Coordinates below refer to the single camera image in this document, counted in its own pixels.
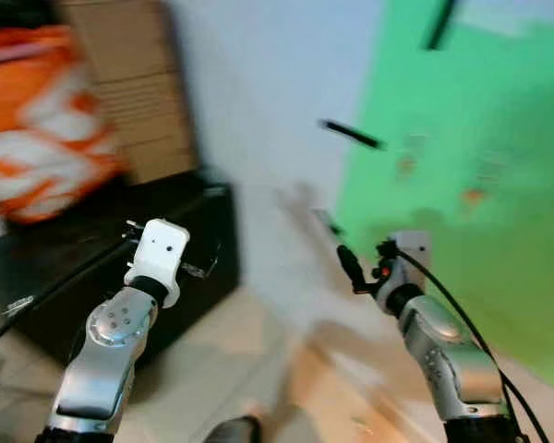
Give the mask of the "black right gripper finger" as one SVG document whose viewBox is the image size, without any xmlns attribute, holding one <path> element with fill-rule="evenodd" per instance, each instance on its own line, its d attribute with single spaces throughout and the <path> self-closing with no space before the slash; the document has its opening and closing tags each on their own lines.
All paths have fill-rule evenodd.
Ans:
<svg viewBox="0 0 554 443">
<path fill-rule="evenodd" d="M 337 245 L 337 257 L 345 275 L 347 275 L 352 292 L 355 294 L 369 294 L 369 283 L 366 282 L 360 260 L 358 260 L 353 250 L 347 245 L 339 244 Z"/>
</svg>

